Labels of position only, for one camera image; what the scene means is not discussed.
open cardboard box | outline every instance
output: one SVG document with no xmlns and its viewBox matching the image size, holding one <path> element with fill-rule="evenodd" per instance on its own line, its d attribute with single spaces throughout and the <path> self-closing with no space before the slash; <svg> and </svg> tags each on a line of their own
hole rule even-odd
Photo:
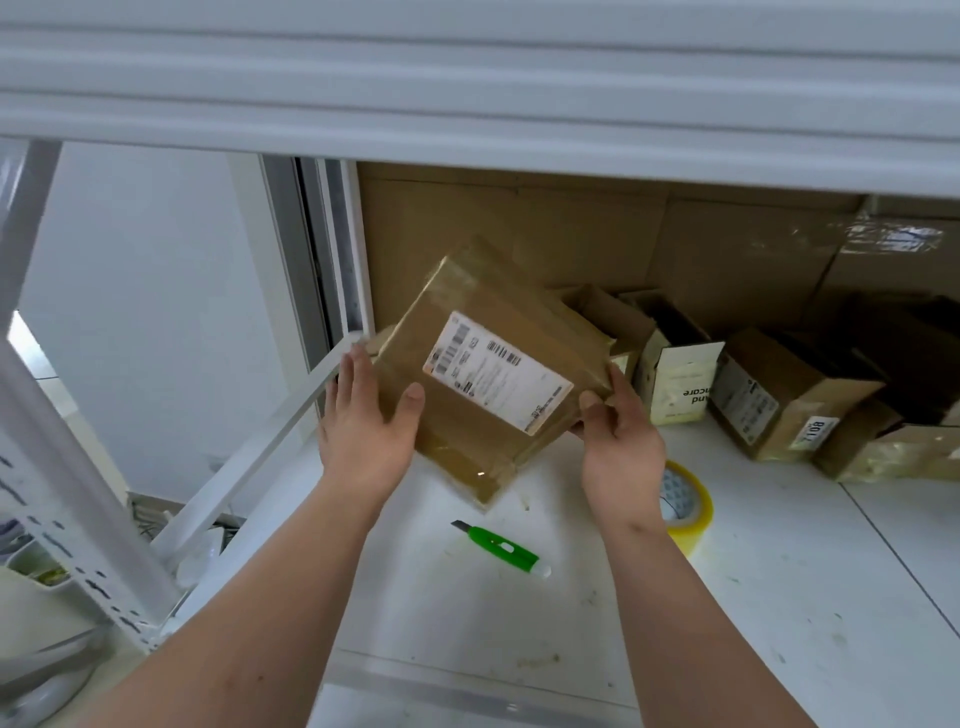
<svg viewBox="0 0 960 728">
<path fill-rule="evenodd" d="M 727 342 L 710 405 L 753 459 L 805 460 L 882 386 L 866 365 L 831 360 L 808 337 L 746 328 Z"/>
<path fill-rule="evenodd" d="M 611 362 L 633 383 L 654 425 L 703 418 L 723 342 L 710 341 L 661 291 L 614 297 L 585 285 L 557 293 L 613 339 Z"/>
<path fill-rule="evenodd" d="M 814 453 L 813 464 L 841 482 L 960 480 L 960 427 L 912 425 L 884 399 L 861 402 Z"/>
<path fill-rule="evenodd" d="M 647 342 L 657 323 L 595 285 L 579 285 L 555 291 L 564 304 L 579 313 L 612 339 L 610 361 L 633 380 Z"/>
<path fill-rule="evenodd" d="M 674 425 L 703 419 L 724 343 L 711 341 L 662 291 L 621 293 L 617 298 L 656 324 L 633 379 L 650 421 Z"/>
</svg>

shipping label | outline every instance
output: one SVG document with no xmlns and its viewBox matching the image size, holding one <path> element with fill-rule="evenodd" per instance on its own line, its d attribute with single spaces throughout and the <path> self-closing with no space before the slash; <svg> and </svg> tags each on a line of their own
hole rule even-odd
<svg viewBox="0 0 960 728">
<path fill-rule="evenodd" d="M 454 311 L 423 365 L 440 383 L 533 435 L 573 384 Z"/>
<path fill-rule="evenodd" d="M 725 353 L 720 356 L 710 400 L 748 445 L 756 442 L 780 408 L 777 400 Z"/>
<path fill-rule="evenodd" d="M 790 449 L 815 450 L 824 443 L 839 422 L 839 417 L 811 417 L 800 428 Z"/>
</svg>

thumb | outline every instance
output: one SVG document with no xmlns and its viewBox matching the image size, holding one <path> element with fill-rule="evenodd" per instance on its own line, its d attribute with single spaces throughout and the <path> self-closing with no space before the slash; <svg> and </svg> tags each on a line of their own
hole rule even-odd
<svg viewBox="0 0 960 728">
<path fill-rule="evenodd" d="M 413 439 L 417 434 L 417 427 L 420 426 L 420 414 L 423 412 L 425 403 L 426 393 L 423 392 L 423 385 L 414 382 L 403 391 L 400 401 L 396 403 L 391 427 Z"/>
<path fill-rule="evenodd" d="M 596 392 L 580 393 L 580 413 L 584 418 L 584 442 L 608 440 L 613 436 L 607 405 Z"/>
</svg>

dirt stain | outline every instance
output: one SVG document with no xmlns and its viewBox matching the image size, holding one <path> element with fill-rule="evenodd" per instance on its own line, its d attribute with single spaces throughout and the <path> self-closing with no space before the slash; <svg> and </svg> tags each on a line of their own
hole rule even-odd
<svg viewBox="0 0 960 728">
<path fill-rule="evenodd" d="M 523 669 L 524 667 L 529 667 L 530 669 L 537 669 L 538 667 L 546 667 L 548 665 L 556 665 L 560 661 L 560 655 L 556 652 L 553 653 L 552 657 L 541 657 L 533 660 L 528 660 L 526 658 L 520 658 L 516 661 L 516 666 Z"/>
</svg>

clear tape roll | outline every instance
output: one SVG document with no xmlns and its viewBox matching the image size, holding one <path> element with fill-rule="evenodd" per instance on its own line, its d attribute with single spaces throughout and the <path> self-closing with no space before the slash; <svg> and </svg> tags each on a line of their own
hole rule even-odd
<svg viewBox="0 0 960 728">
<path fill-rule="evenodd" d="M 667 460 L 660 483 L 660 511 L 670 537 L 689 556 L 713 520 L 713 501 L 696 475 Z"/>
</svg>

